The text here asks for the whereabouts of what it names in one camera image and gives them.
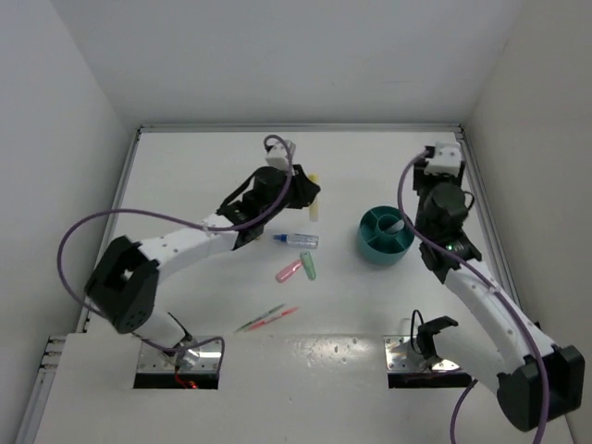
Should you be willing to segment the white item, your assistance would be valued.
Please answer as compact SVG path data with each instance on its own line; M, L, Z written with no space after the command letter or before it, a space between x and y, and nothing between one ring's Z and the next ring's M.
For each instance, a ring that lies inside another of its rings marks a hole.
M402 230L405 228L405 223L403 220L399 220L397 221L395 224L393 224L391 227L388 228L388 233L389 234L394 234L397 233L398 231Z

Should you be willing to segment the yellow highlighter marker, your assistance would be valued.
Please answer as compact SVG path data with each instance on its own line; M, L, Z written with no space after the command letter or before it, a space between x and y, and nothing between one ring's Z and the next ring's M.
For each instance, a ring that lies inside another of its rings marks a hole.
M319 186L319 180L316 174L310 174L308 179L312 181L313 184ZM319 220L318 196L315 196L313 202L309 206L309 218L311 222L317 222Z

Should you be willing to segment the clear spray bottle blue cap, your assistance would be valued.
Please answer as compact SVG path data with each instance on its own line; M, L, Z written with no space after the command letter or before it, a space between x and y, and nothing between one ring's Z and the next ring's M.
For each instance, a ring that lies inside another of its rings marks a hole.
M318 236L299 233L275 234L273 240L300 249L316 249L319 244Z

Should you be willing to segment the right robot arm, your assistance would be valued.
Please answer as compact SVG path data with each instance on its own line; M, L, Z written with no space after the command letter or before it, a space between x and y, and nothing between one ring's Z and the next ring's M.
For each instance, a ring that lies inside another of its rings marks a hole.
M481 253L463 231L471 209L462 188L464 166L413 164L419 197L414 228L424 264L469 309L495 345L464 336L458 321L441 316L418 328L416 344L426 359L448 359L489 389L517 429L577 410L586 362L574 346L559 346L497 285Z

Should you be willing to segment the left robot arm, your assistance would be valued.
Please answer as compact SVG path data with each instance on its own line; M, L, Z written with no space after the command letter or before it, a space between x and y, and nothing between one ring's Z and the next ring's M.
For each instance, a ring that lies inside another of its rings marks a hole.
M147 340L172 355L191 341L191 334L172 314L156 311L159 284L201 260L254 241L282 210L307 208L319 192L299 165L291 177L262 166L203 221L204 229L182 228L147 240L112 240L84 292L118 333Z

